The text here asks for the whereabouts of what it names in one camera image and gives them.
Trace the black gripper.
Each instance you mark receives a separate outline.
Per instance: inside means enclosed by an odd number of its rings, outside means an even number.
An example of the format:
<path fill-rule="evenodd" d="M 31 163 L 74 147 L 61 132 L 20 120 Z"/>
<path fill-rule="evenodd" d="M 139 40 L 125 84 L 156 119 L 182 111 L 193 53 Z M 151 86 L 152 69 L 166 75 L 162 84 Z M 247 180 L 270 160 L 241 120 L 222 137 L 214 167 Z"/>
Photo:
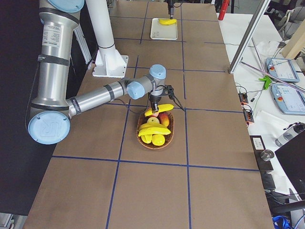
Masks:
<path fill-rule="evenodd" d="M 170 19 L 173 19 L 175 4 L 176 3 L 181 3 L 181 1 L 180 0 L 166 0 L 166 3 L 167 3 L 168 8 L 169 8 Z"/>
<path fill-rule="evenodd" d="M 159 85 L 155 90 L 149 93 L 151 112 L 156 113 L 159 111 L 158 103 L 163 96 L 168 96 L 171 100 L 174 100 L 174 89 L 171 85 Z"/>

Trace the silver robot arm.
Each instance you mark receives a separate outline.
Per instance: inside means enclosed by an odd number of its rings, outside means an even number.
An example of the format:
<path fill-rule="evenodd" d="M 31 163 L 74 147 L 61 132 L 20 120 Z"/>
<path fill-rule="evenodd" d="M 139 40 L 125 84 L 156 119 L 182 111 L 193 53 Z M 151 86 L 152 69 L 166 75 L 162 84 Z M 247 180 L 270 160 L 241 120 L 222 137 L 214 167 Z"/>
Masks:
<path fill-rule="evenodd" d="M 67 98 L 73 32 L 80 23 L 80 12 L 87 6 L 98 44 L 98 75 L 117 80 L 92 92 Z M 38 94 L 30 103 L 28 132 L 33 140 L 45 145 L 62 141 L 70 131 L 73 116 L 111 102 L 125 94 L 136 100 L 149 96 L 153 112 L 161 110 L 163 96 L 173 98 L 173 88 L 165 84 L 166 68 L 155 64 L 139 79 L 125 77 L 128 57 L 115 47 L 111 22 L 104 0 L 42 0 L 42 49 L 38 56 Z"/>

